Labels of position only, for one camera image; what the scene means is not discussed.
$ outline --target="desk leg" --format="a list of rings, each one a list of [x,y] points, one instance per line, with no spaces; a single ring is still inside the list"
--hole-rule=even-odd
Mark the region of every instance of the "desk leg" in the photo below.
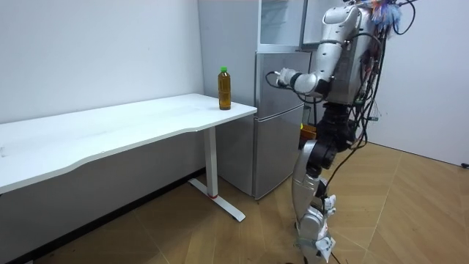
[[[207,195],[213,202],[220,205],[234,219],[242,221],[246,216],[236,207],[229,204],[218,195],[218,174],[217,174],[217,145],[215,142],[215,127],[204,130],[205,141],[205,166],[207,168],[207,186],[197,179],[189,180],[189,183]]]

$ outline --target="parquet floor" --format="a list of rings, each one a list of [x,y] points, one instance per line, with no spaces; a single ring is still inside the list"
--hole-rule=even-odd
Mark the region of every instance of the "parquet floor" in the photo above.
[[[290,186],[254,201],[220,179],[221,195],[247,216],[237,223],[186,184],[35,263],[303,264]],[[369,144],[330,193],[342,264],[469,263],[468,170]]]

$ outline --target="plastic bottle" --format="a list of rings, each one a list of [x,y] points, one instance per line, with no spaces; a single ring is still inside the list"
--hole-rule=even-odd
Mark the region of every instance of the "plastic bottle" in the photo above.
[[[226,67],[220,68],[221,73],[218,74],[218,99],[220,101],[220,110],[230,110],[232,107],[232,85]]]

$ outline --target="tabletop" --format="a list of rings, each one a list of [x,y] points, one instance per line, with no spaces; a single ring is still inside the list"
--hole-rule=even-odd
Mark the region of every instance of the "tabletop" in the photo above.
[[[0,125],[0,194],[99,158],[256,113],[188,94]]]

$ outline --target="refrigerator door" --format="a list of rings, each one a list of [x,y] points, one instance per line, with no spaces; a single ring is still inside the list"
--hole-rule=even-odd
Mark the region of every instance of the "refrigerator door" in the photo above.
[[[302,116],[303,105],[255,122],[254,198],[260,199],[292,174]]]
[[[256,58],[256,107],[257,118],[260,120],[293,109],[303,102],[288,90],[271,87],[265,80],[270,71],[280,71],[284,67],[307,73],[311,54],[307,52],[257,54]],[[269,76],[271,84],[276,83],[276,75]]]

